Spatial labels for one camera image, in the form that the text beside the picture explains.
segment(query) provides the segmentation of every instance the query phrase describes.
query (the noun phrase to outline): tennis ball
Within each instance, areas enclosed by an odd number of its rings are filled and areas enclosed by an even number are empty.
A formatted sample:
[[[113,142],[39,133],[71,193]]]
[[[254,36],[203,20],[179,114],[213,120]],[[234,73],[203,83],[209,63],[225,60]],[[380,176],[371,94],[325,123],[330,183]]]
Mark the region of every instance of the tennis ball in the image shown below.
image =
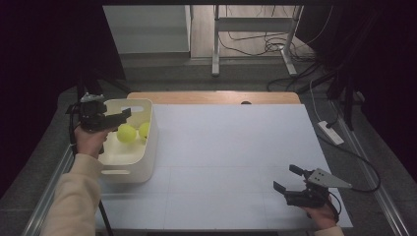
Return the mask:
[[[143,141],[148,139],[149,125],[150,125],[149,122],[145,122],[139,127],[139,136],[141,137],[141,140]]]
[[[136,139],[136,135],[136,129],[128,124],[122,124],[117,129],[117,139],[125,144],[133,142]]]

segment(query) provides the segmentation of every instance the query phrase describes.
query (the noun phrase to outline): human hand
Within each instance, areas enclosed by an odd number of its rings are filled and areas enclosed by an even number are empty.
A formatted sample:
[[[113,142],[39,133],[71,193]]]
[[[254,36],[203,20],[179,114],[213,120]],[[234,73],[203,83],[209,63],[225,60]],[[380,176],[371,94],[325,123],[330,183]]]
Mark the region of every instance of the human hand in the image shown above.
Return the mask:
[[[107,134],[117,128],[106,129],[97,132],[87,132],[80,126],[74,131],[77,140],[78,153],[90,155],[98,159],[103,143],[107,140]]]
[[[320,229],[328,229],[336,226],[336,221],[334,220],[334,213],[331,210],[330,206],[328,206],[327,204],[319,208],[310,208],[302,206],[300,206],[300,208],[310,214],[310,216],[316,222],[317,226]]]

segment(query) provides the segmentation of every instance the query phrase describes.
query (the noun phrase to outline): wooden floor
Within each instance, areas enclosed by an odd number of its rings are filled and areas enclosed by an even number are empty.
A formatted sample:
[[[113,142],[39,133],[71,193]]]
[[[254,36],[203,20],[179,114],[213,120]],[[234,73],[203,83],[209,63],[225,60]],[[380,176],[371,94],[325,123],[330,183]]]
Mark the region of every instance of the wooden floor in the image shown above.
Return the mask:
[[[193,6],[194,19],[191,32],[191,57],[211,57],[214,42],[214,8],[210,6]],[[220,17],[248,17],[248,18],[270,18],[270,17],[292,17],[293,6],[220,6]],[[235,48],[249,54],[259,54],[266,51],[266,40],[271,43],[285,43],[286,33],[268,32],[220,32],[219,37],[224,46]],[[293,38],[294,45],[291,47],[297,50],[298,55],[311,55],[313,51],[302,41]],[[242,57],[248,56],[236,50],[227,49],[220,44],[220,57]],[[280,56],[278,51],[268,52],[262,56]]]

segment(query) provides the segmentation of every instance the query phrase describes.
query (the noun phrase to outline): desk leg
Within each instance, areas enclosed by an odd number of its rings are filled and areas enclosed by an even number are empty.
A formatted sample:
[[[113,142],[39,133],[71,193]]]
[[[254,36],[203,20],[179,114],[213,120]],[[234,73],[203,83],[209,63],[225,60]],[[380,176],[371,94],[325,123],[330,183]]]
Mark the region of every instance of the desk leg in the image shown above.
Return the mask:
[[[301,9],[302,9],[301,6],[296,6],[295,14],[292,17],[291,28],[288,32],[288,36],[287,36],[287,39],[285,41],[285,45],[281,49],[282,59],[284,60],[285,66],[288,70],[288,74],[291,77],[292,76],[297,76],[297,71],[295,70],[294,64],[292,64],[291,53],[289,52],[289,50],[291,48],[292,38],[294,37],[295,30],[297,29],[297,26],[298,26],[298,21],[300,20]]]
[[[214,6],[214,46],[212,49],[211,75],[218,77],[220,75],[220,59],[218,45],[218,5]]]

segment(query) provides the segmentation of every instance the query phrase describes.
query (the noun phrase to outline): person's left hand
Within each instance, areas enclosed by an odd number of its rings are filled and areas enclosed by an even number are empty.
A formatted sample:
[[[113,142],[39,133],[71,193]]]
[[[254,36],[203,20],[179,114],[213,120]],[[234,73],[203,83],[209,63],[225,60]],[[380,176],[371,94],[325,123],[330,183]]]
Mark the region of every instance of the person's left hand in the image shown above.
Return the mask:
[[[74,131],[77,140],[78,153],[90,155],[98,159],[99,152],[103,143],[107,140],[107,134],[116,130],[117,128],[110,128],[98,132],[87,132],[80,126]]]

